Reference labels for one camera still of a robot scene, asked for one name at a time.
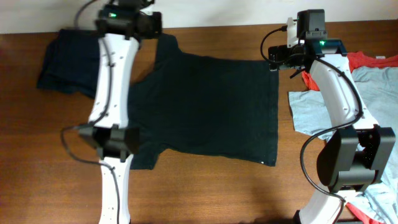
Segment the dark green t-shirt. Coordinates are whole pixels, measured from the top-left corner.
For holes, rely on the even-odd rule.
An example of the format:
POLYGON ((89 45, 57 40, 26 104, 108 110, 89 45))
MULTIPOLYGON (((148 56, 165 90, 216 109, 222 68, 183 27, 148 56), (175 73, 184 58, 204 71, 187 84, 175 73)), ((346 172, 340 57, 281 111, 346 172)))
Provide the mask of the dark green t-shirt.
POLYGON ((267 62, 188 54, 163 34, 153 71, 129 89, 129 125, 140 134, 131 167, 152 170, 166 149, 274 167, 278 97, 267 62))

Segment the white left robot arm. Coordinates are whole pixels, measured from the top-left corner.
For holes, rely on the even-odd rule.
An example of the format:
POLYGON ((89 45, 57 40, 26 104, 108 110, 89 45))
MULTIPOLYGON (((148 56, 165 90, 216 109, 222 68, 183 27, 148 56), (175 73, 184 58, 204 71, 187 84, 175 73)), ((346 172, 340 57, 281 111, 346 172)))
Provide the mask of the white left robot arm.
POLYGON ((138 130, 129 129, 127 97, 134 58, 141 41, 162 33, 162 15, 153 2, 141 6, 106 4, 99 11, 99 72, 95 102, 79 135, 99 157, 101 169, 100 223, 130 223, 129 172, 138 130))

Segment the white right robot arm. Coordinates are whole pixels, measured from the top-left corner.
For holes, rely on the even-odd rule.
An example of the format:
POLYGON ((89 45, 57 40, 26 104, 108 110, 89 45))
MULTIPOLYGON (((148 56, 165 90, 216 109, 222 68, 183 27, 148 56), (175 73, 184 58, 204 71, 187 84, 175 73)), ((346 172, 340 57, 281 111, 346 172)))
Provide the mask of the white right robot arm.
POLYGON ((307 71, 322 94, 331 127, 309 137, 300 150, 300 166, 315 188, 309 203, 294 215, 295 223, 338 223, 348 199, 381 182, 396 135, 371 115, 349 69, 340 40, 309 40, 295 46, 269 47, 263 56, 275 70, 307 71), (332 137, 317 158, 316 184, 304 162, 307 146, 317 137, 332 137))

